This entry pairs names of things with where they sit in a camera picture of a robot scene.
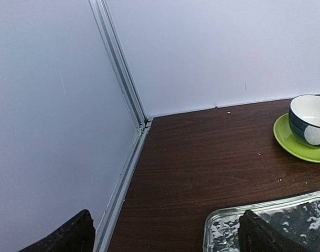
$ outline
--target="blue and white bowl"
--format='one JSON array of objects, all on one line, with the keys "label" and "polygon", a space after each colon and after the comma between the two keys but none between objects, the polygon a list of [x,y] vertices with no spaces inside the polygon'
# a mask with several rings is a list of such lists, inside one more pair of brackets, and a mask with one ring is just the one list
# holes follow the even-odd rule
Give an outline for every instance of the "blue and white bowl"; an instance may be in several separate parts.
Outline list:
[{"label": "blue and white bowl", "polygon": [[320,96],[298,96],[290,104],[289,123],[302,142],[320,148]]}]

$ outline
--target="dark wood surface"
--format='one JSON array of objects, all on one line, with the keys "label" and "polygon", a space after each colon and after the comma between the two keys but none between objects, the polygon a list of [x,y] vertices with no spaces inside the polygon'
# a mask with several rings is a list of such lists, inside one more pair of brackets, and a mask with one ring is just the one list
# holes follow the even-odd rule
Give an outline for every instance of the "dark wood surface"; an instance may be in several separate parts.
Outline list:
[{"label": "dark wood surface", "polygon": [[320,190],[320,164],[288,154],[273,136],[288,106],[155,118],[109,252],[202,251],[211,212]]}]

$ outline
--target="tray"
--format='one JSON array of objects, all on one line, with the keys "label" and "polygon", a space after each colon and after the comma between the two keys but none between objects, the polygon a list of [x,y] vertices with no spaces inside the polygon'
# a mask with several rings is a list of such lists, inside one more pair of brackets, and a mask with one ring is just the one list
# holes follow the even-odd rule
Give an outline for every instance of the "tray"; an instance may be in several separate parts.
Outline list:
[{"label": "tray", "polygon": [[320,252],[320,191],[212,212],[205,223],[204,252],[239,252],[239,217],[252,210],[291,240]]}]

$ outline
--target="saucer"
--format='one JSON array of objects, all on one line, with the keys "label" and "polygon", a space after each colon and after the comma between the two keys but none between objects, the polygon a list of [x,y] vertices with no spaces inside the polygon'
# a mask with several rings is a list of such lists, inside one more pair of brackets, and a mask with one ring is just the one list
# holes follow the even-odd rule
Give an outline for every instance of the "saucer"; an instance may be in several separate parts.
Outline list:
[{"label": "saucer", "polygon": [[292,155],[309,162],[320,163],[320,148],[307,146],[293,135],[288,113],[276,120],[273,132],[281,147]]}]

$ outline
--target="white wall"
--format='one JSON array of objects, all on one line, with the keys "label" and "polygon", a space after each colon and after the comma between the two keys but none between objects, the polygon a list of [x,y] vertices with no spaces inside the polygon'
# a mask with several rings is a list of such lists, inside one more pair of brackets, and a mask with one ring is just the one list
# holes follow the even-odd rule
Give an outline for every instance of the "white wall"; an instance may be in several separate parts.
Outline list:
[{"label": "white wall", "polygon": [[150,117],[320,93],[320,1],[108,2]]},{"label": "white wall", "polygon": [[136,134],[87,0],[0,0],[0,252],[97,227]]}]

